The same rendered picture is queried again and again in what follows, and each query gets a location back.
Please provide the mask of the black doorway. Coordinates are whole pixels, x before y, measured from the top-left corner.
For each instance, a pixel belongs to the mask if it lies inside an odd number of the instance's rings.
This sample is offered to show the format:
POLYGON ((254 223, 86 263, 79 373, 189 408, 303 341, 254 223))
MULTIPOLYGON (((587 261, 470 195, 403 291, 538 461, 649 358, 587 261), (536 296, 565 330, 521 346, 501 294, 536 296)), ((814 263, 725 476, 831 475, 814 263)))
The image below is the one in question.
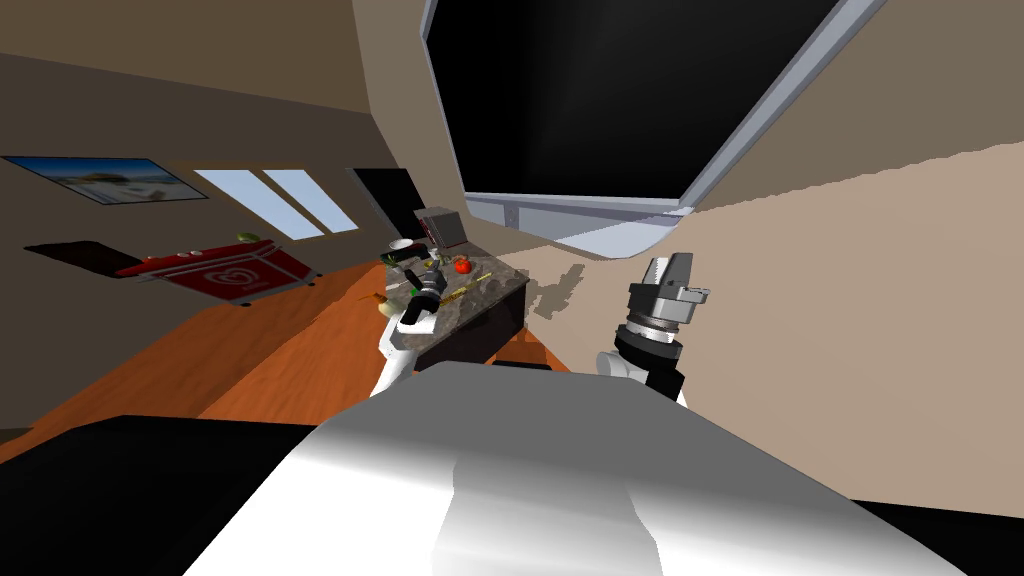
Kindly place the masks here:
POLYGON ((387 217, 399 238, 419 240, 427 237, 416 216, 425 208, 423 200, 404 168, 353 168, 349 172, 387 217))

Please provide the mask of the large black window grey frame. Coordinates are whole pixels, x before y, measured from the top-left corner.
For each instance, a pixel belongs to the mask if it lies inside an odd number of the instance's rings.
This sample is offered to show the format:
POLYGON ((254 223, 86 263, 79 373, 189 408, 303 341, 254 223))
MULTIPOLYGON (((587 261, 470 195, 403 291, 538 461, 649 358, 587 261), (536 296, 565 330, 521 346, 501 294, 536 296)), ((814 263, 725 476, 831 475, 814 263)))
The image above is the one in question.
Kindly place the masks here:
POLYGON ((666 239, 886 0, 426 0, 469 212, 605 259, 666 239))

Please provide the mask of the long yellow stick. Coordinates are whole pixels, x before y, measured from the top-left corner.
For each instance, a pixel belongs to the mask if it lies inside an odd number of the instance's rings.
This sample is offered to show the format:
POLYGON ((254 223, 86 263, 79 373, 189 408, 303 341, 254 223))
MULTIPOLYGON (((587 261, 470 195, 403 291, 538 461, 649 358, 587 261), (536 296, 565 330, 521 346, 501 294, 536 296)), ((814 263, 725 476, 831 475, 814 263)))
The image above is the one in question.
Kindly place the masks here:
POLYGON ((443 298, 441 298, 440 302, 439 302, 439 305, 440 306, 445 306, 447 303, 453 302, 453 301, 457 300, 458 298, 461 298, 465 293, 467 293, 468 291, 470 291, 473 287, 475 287, 476 285, 480 284, 483 280, 487 279, 488 277, 490 277, 490 273, 484 274, 481 277, 476 278, 475 280, 470 281, 467 285, 465 285, 465 286, 463 286, 461 288, 456 289, 451 294, 449 294, 449 295, 444 296, 443 298))

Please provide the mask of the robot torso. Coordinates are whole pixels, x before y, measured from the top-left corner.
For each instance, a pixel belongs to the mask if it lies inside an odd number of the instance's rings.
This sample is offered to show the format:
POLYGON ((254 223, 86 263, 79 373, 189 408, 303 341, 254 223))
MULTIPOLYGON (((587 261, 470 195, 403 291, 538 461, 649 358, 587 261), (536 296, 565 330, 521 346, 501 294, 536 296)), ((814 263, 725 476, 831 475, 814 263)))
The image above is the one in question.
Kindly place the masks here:
POLYGON ((617 377, 445 362, 323 422, 184 576, 965 576, 617 377))

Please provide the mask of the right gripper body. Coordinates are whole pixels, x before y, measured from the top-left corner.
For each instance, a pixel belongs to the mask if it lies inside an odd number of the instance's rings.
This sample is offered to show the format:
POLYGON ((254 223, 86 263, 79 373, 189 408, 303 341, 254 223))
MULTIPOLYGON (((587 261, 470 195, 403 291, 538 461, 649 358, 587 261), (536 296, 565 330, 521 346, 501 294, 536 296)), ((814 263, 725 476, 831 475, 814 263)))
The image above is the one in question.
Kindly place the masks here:
POLYGON ((633 283, 629 286, 631 314, 677 324, 689 324, 697 305, 707 301, 708 289, 681 285, 633 283))

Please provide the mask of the red cart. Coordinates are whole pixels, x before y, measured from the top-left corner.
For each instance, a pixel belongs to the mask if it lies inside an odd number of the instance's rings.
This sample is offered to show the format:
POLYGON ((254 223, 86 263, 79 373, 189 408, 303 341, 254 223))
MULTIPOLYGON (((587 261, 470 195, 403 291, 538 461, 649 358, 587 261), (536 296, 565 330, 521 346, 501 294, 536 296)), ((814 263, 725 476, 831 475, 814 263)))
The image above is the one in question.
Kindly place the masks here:
POLYGON ((116 274, 162 281, 241 307, 294 288, 312 287, 322 278, 272 239, 146 258, 116 274))

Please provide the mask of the dark stone kitchen island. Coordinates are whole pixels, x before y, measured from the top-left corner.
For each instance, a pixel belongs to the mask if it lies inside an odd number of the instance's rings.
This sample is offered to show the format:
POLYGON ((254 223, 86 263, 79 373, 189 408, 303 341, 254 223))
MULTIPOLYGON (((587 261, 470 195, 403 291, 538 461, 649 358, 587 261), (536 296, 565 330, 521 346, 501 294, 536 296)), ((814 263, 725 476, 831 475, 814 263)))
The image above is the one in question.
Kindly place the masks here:
POLYGON ((528 282, 524 274, 471 242, 441 253, 465 255, 473 264, 468 275, 456 273, 452 262, 441 266, 447 280, 445 296, 484 274, 490 273, 490 277, 439 307, 432 335, 403 335, 402 344, 419 353, 416 371, 444 361, 482 364, 524 326, 528 282))

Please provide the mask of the black flat slab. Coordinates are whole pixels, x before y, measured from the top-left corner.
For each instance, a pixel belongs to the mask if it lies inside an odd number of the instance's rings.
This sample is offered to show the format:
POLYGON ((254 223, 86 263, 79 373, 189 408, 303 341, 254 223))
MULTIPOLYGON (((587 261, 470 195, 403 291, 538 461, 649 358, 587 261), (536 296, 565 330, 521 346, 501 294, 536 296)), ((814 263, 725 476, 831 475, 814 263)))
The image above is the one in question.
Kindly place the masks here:
POLYGON ((113 279, 122 279, 121 271, 143 262, 96 241, 39 244, 25 246, 24 250, 113 279))

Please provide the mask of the grey and red toaster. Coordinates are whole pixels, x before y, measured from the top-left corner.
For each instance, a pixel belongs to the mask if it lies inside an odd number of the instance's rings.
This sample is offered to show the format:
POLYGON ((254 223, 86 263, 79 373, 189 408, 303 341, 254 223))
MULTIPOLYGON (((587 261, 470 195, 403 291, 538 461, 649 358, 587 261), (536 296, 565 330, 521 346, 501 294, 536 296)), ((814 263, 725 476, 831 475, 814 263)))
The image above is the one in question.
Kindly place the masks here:
POLYGON ((428 239, 440 249, 450 249, 468 242, 465 228, 457 211, 430 207, 414 211, 428 239))

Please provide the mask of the blue landscape picture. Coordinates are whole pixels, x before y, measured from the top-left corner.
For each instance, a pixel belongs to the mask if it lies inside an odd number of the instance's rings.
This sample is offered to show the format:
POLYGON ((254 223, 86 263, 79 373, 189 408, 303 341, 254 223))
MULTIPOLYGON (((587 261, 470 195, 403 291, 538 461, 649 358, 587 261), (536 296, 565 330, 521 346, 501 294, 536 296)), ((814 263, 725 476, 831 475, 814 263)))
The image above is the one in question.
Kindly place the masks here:
POLYGON ((4 159, 105 206, 206 197, 145 158, 6 156, 4 159))

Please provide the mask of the pale two-pane window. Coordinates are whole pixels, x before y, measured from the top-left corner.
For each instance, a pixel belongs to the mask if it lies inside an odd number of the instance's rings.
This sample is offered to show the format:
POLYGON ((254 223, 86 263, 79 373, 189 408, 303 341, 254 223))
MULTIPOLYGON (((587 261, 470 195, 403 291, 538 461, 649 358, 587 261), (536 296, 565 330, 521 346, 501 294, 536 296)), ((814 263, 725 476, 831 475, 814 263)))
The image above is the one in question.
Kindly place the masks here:
POLYGON ((199 169, 196 173, 290 241, 359 229, 304 169, 199 169))

